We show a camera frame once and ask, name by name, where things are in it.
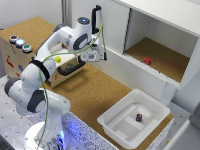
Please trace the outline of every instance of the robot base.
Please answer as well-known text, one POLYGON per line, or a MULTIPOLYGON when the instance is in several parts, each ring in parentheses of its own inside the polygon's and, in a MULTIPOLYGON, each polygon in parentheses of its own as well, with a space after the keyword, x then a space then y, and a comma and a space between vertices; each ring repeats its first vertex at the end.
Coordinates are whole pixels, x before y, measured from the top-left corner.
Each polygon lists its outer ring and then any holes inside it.
MULTIPOLYGON (((24 137, 24 150, 37 150, 38 144, 35 142, 34 138, 37 136, 40 129, 43 127, 44 122, 40 122, 32 126, 25 134, 24 137)), ((49 150, 49 148, 41 148, 39 147, 38 150, 49 150)))

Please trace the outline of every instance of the cable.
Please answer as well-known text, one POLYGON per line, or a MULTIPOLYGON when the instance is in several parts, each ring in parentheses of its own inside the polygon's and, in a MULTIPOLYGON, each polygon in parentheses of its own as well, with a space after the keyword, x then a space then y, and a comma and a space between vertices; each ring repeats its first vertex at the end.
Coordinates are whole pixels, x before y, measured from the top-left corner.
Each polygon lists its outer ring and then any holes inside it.
MULTIPOLYGON (((100 35, 101 32, 102 32, 102 37, 103 37, 103 24, 101 24, 99 33, 98 33, 97 37, 95 38, 95 40, 94 40, 89 46, 87 46, 86 48, 84 48, 84 49, 82 49, 82 50, 79 50, 79 51, 76 51, 76 52, 68 52, 68 53, 57 53, 57 54, 53 54, 53 55, 50 55, 50 56, 46 57, 42 62, 44 63, 48 58, 50 58, 50 57, 52 57, 52 56, 64 55, 64 54, 76 54, 76 53, 80 53, 80 52, 82 52, 82 51, 87 50, 88 48, 92 47, 92 45, 96 42, 96 40, 99 38, 99 35, 100 35)), ((104 45, 104 52, 106 52, 104 37, 103 37, 103 45, 104 45)), ((42 79, 41 69, 39 69, 39 76, 40 76, 40 81, 42 82, 42 86, 43 86, 43 88, 44 88, 44 92, 45 92, 45 95, 46 95, 47 110, 46 110, 46 119, 45 119, 45 124, 44 124, 44 130, 43 130, 42 136, 41 136, 41 138, 40 138, 40 141, 39 141, 37 150, 38 150, 38 148, 39 148, 39 146, 40 146, 40 144, 41 144, 42 138, 43 138, 44 133, 45 133, 45 130, 46 130, 47 117, 48 117, 48 110, 49 110, 49 99, 48 99, 47 91, 46 91, 46 88, 45 88, 45 85, 44 85, 44 81, 43 81, 43 79, 42 79)))

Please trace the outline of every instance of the yellow-green object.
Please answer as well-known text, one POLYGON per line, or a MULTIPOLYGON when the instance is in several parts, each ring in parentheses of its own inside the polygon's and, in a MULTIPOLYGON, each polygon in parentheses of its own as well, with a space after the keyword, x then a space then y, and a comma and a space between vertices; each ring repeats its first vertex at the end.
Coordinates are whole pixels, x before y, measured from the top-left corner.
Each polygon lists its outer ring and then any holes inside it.
POLYGON ((60 63, 60 62, 61 62, 61 57, 60 57, 60 56, 56 56, 56 57, 55 57, 55 61, 56 61, 57 63, 60 63))

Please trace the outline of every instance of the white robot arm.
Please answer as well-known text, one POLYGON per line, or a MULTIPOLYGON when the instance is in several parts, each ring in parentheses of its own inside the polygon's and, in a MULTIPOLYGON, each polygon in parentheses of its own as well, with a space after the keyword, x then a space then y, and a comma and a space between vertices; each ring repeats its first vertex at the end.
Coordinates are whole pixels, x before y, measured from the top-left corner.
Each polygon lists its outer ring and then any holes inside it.
MULTIPOLYGON (((86 51, 80 51, 93 42, 92 26, 89 19, 79 18, 75 30, 58 25, 38 49, 35 60, 22 72, 21 79, 12 78, 5 85, 5 93, 27 112, 38 113, 45 107, 46 98, 44 91, 40 89, 42 83, 39 68, 41 69, 43 81, 48 80, 54 73, 56 70, 55 60, 48 58, 46 61, 42 61, 51 56, 50 49, 57 42, 67 45, 69 53, 80 53, 82 61, 100 61, 98 42, 93 45, 95 48, 92 48, 92 46, 86 51)), ((60 135, 60 132, 62 132, 62 115, 70 109, 70 102, 66 98, 51 91, 47 91, 47 94, 49 98, 49 115, 46 132, 40 146, 43 149, 48 149, 48 143, 55 139, 57 135, 60 135)), ((43 128, 35 137, 36 144, 42 136, 43 128)))

